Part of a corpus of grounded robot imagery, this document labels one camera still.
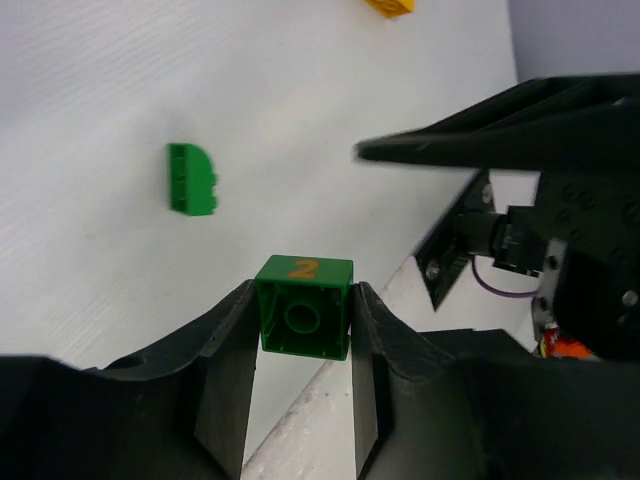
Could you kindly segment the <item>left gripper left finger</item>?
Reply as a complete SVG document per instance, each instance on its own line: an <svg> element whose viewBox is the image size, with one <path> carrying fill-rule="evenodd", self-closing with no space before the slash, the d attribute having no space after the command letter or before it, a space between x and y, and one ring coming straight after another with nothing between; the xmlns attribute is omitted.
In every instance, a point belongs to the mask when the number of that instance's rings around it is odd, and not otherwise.
<svg viewBox="0 0 640 480"><path fill-rule="evenodd" d="M1 360L5 479L236 479L259 334L245 281L211 310L103 369Z"/></svg>

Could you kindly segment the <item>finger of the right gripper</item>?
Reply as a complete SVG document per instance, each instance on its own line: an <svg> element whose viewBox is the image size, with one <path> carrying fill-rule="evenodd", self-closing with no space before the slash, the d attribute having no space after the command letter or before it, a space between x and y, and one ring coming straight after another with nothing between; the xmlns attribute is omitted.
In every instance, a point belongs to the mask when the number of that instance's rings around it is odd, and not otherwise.
<svg viewBox="0 0 640 480"><path fill-rule="evenodd" d="M528 80L430 126L360 141L354 152L406 165L636 173L639 76Z"/></svg>

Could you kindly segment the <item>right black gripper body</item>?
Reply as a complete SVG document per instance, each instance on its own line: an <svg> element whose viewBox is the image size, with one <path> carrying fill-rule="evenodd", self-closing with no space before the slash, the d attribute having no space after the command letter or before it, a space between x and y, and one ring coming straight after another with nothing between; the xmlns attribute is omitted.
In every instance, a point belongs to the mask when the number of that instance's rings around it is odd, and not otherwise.
<svg viewBox="0 0 640 480"><path fill-rule="evenodd" d="M638 175L542 175L533 205L493 217L492 257L538 278L542 355L638 359Z"/></svg>

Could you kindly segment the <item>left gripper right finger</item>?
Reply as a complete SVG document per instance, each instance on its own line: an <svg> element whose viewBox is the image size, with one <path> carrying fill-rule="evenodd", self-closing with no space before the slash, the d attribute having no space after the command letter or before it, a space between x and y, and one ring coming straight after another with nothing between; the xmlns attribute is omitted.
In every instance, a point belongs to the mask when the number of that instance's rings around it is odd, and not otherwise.
<svg viewBox="0 0 640 480"><path fill-rule="evenodd" d="M352 293L360 479L635 479L639 368L531 355L502 330L419 333Z"/></svg>

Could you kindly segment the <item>green square lego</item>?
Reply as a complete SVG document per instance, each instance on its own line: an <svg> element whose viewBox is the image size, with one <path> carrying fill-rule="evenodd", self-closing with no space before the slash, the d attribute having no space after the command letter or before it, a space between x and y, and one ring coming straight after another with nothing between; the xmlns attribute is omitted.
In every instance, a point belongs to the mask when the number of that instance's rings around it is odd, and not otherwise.
<svg viewBox="0 0 640 480"><path fill-rule="evenodd" d="M255 277L262 349L345 360L353 279L351 260L271 256Z"/></svg>

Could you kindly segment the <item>yellow L-shaped lego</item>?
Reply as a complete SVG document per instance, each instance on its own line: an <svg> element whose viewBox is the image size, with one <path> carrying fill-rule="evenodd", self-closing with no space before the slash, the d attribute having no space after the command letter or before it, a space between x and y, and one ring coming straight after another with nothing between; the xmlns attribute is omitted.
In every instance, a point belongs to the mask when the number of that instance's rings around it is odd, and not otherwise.
<svg viewBox="0 0 640 480"><path fill-rule="evenodd" d="M364 2L387 19L410 14L415 9L414 0L364 0Z"/></svg>

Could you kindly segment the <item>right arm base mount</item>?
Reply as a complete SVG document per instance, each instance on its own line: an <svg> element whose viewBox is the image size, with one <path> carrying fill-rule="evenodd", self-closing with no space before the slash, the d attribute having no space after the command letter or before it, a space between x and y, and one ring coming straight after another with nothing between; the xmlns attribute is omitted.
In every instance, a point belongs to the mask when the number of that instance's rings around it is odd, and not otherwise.
<svg viewBox="0 0 640 480"><path fill-rule="evenodd" d="M489 172L480 170L413 252L431 305L438 309L475 253L489 255L495 212Z"/></svg>

